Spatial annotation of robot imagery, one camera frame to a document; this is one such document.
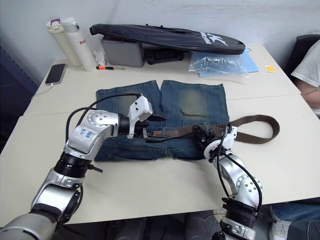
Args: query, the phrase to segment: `charging cable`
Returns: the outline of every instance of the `charging cable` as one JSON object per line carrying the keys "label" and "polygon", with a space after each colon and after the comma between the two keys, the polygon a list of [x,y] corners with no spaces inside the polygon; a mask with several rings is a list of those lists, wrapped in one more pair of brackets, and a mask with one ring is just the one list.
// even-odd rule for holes
{"label": "charging cable", "polygon": [[43,92],[37,93],[36,95],[34,95],[34,96],[31,98],[31,100],[34,99],[34,97],[36,97],[36,96],[39,96],[39,95],[44,94],[44,93],[46,93],[46,92],[49,92],[49,91],[53,88],[53,86],[54,86],[54,84],[51,83],[49,89],[47,89],[47,90],[45,90],[45,91],[43,91]]}

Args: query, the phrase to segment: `clear plastic bag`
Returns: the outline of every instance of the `clear plastic bag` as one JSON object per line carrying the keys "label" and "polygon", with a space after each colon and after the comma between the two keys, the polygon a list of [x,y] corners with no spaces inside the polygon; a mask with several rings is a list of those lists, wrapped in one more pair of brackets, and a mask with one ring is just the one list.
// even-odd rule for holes
{"label": "clear plastic bag", "polygon": [[226,55],[208,52],[192,52],[189,72],[196,72],[199,77],[248,73],[242,54]]}

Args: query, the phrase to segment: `person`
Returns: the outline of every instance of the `person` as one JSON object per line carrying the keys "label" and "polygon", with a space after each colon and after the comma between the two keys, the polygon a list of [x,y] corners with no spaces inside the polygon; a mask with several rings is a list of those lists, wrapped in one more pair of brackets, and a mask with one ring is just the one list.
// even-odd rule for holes
{"label": "person", "polygon": [[[320,117],[320,40],[308,50],[291,73],[295,85],[314,113]],[[286,240],[292,222],[320,221],[320,197],[272,204],[271,217],[276,220],[269,229],[269,240]]]}

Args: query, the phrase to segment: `white thermos bottle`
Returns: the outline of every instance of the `white thermos bottle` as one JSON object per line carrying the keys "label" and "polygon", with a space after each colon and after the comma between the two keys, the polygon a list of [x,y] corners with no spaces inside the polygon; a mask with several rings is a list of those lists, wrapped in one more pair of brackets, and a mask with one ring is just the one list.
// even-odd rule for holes
{"label": "white thermos bottle", "polygon": [[84,69],[88,72],[94,71],[97,65],[96,60],[92,55],[87,40],[82,35],[76,20],[73,17],[62,18],[61,24]]}
{"label": "white thermos bottle", "polygon": [[78,58],[77,53],[74,51],[71,43],[65,33],[64,27],[60,23],[60,19],[53,19],[46,23],[46,28],[48,32],[52,35],[56,43],[59,45],[61,50],[64,52],[66,58],[70,65],[78,67],[82,63]]}

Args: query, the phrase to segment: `denim shorts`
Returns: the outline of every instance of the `denim shorts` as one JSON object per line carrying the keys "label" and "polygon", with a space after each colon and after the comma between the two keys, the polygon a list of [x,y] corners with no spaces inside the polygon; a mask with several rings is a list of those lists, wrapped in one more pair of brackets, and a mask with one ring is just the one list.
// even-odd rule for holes
{"label": "denim shorts", "polygon": [[[166,130],[182,126],[209,123],[220,125],[229,121],[226,94],[222,84],[189,84],[164,80],[161,91],[155,80],[130,86],[100,89],[97,99],[124,93],[142,93],[152,105],[153,113],[166,121],[149,121],[147,131]],[[97,104],[98,109],[126,116],[135,96],[119,96]],[[165,142],[146,143],[143,139],[127,136],[111,137],[104,141],[95,161],[155,160],[172,157],[183,160],[204,158],[203,150],[194,136],[169,139]]]}

